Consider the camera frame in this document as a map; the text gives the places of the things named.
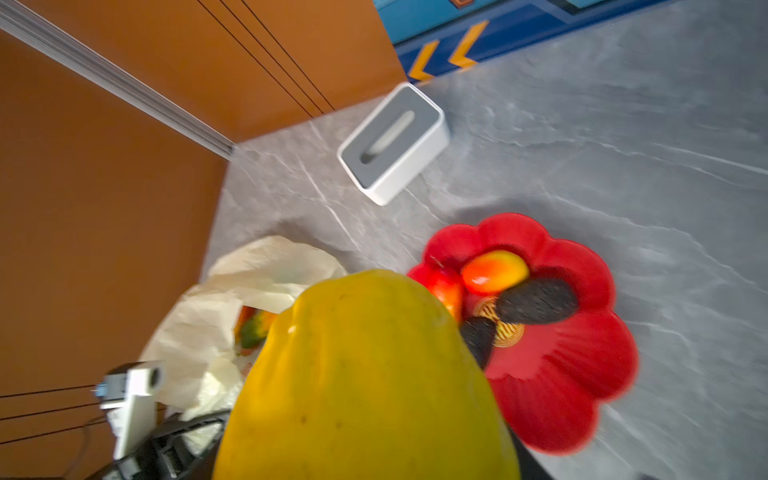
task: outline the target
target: gray marble countertop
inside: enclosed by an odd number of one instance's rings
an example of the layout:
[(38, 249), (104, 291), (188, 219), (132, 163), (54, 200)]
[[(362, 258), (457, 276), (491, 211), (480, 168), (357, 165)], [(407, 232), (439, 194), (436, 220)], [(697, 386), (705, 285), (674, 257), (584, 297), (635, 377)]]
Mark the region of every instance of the gray marble countertop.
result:
[(681, 0), (422, 89), (449, 149), (387, 207), (336, 149), (358, 105), (241, 144), (207, 265), (279, 233), (405, 272), (450, 223), (527, 214), (599, 253), (641, 352), (557, 480), (768, 478), (768, 2)]

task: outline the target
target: yellow papaya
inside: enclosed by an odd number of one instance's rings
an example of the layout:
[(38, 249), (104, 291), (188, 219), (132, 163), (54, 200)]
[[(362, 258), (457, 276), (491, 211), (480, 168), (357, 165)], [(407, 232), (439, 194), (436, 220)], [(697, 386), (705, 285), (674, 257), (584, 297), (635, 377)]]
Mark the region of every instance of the yellow papaya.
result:
[(491, 388), (423, 286), (368, 270), (310, 287), (271, 326), (214, 480), (519, 480)]

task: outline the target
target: avocado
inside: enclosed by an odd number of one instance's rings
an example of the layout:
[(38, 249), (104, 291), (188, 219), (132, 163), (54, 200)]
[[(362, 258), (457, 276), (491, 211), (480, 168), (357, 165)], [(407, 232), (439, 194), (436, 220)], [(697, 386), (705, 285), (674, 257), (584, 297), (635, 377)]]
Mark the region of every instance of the avocado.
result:
[(475, 357), (480, 370), (488, 365), (493, 350), (493, 337), (496, 336), (496, 323), (483, 316), (470, 316), (458, 328), (469, 352)]
[(506, 289), (496, 300), (496, 314), (504, 323), (548, 325), (567, 319), (577, 310), (576, 293), (559, 278), (528, 279)]

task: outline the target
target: plastic bag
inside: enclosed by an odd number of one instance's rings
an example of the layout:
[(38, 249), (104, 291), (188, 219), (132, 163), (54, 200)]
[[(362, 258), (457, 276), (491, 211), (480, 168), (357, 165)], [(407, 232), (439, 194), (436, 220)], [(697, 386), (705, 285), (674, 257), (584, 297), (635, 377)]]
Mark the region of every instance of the plastic bag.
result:
[(344, 275), (332, 255), (277, 236), (221, 257), (204, 283), (181, 296), (141, 353), (141, 362), (164, 362), (157, 401), (190, 409), (185, 418), (230, 408), (258, 355), (239, 358), (234, 350), (243, 305), (280, 313), (314, 283)]

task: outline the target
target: fruit plate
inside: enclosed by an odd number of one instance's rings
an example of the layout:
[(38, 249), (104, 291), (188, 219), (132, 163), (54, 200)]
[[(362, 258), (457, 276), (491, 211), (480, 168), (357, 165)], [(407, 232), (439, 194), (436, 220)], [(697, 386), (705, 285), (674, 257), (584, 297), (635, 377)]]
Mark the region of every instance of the fruit plate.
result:
[[(550, 237), (522, 214), (498, 214), (477, 227), (443, 228), (427, 243), (408, 275), (423, 280), (440, 266), (460, 271), (491, 250), (508, 250), (528, 264), (531, 277), (565, 280), (578, 310), (551, 325), (526, 325), (513, 346), (495, 347), (485, 368), (498, 407), (530, 449), (569, 455), (584, 448), (598, 427), (598, 406), (622, 396), (638, 369), (634, 339), (614, 313), (611, 271), (592, 250)], [(477, 297), (465, 294), (465, 317)]]

